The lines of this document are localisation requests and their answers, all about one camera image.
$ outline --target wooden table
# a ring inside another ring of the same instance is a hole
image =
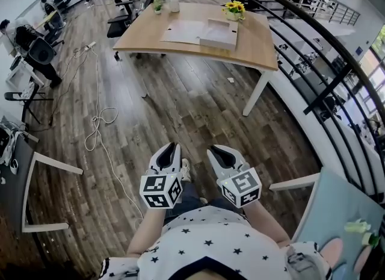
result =
[[[194,20],[206,22],[208,18],[224,19],[222,7],[180,3],[180,12],[171,13],[168,5],[165,4],[162,14],[155,14],[152,5],[150,5],[122,35],[115,44],[114,50],[193,55],[259,69],[262,76],[243,111],[243,115],[247,116],[265,88],[269,77],[273,75],[274,71],[278,70],[278,64],[267,17],[251,12],[246,12],[245,17],[246,19],[239,23],[236,49],[235,51],[228,51],[190,43],[160,41],[171,21]],[[141,96],[145,97],[147,92],[143,85],[143,82],[138,82],[138,86],[142,87]]]
[[[38,25],[34,26],[35,30],[41,26],[43,26],[45,23],[51,21],[52,17],[55,16],[58,13],[57,10],[51,12],[48,16],[46,16],[43,21],[41,21]]]

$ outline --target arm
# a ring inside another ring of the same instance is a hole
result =
[[[278,246],[285,247],[291,243],[288,233],[285,232],[259,201],[254,201],[244,206],[243,210],[251,226],[273,239]]]
[[[132,238],[127,257],[138,258],[161,236],[166,210],[147,210],[142,223]]]

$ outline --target yellow flower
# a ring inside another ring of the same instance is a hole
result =
[[[228,2],[228,3],[226,3],[226,7],[227,8],[233,8],[233,7],[235,7],[235,4],[232,2]]]
[[[245,12],[245,7],[242,4],[238,4],[236,7],[238,8],[238,11],[240,13],[244,13]]]

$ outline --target white cable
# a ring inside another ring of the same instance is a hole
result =
[[[99,127],[100,127],[100,121],[102,120],[105,124],[110,124],[110,123],[113,123],[116,118],[118,117],[118,114],[119,114],[119,111],[118,109],[114,108],[114,107],[108,107],[108,108],[104,108],[103,110],[101,110],[99,112],[99,71],[98,71],[98,66],[97,66],[97,61],[98,61],[98,56],[97,54],[94,52],[94,49],[91,48],[91,51],[94,55],[96,55],[96,92],[97,92],[97,97],[96,97],[96,115],[92,117],[92,123],[94,125],[94,130],[91,134],[89,134],[85,140],[84,140],[84,146],[86,148],[86,150],[88,150],[89,152],[92,152],[93,150],[95,150],[95,147],[96,147],[96,143],[97,143],[97,137],[99,136],[100,138],[100,142],[107,154],[107,157],[108,157],[108,160],[109,160],[109,163],[111,165],[111,170],[112,170],[112,173],[114,174],[114,176],[116,177],[116,179],[118,180],[118,182],[120,183],[120,185],[122,186],[122,189],[126,195],[126,197],[135,205],[135,207],[138,209],[140,215],[141,215],[141,218],[143,219],[143,213],[141,212],[139,206],[134,202],[134,200],[132,200],[128,194],[126,193],[126,190],[125,190],[125,187],[122,183],[122,181],[120,180],[120,178],[115,174],[115,171],[114,171],[114,166],[112,165],[112,161],[111,161],[111,158],[109,156],[109,153],[107,151],[107,148],[104,146],[104,143],[103,143],[103,138],[102,138],[102,134],[100,133],[99,131]],[[116,111],[116,115],[115,117],[112,119],[112,120],[105,120],[102,116],[103,112],[106,111],[106,110],[115,110]],[[91,137],[95,135],[95,138],[94,138],[94,143],[93,143],[93,146],[92,148],[88,148],[87,147],[87,140]]]

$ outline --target chair armrest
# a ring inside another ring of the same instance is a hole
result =
[[[126,20],[129,20],[130,18],[131,17],[126,14],[124,16],[119,16],[119,17],[115,17],[113,19],[110,19],[107,21],[107,23],[112,24],[112,23],[116,23],[116,22],[126,21]]]

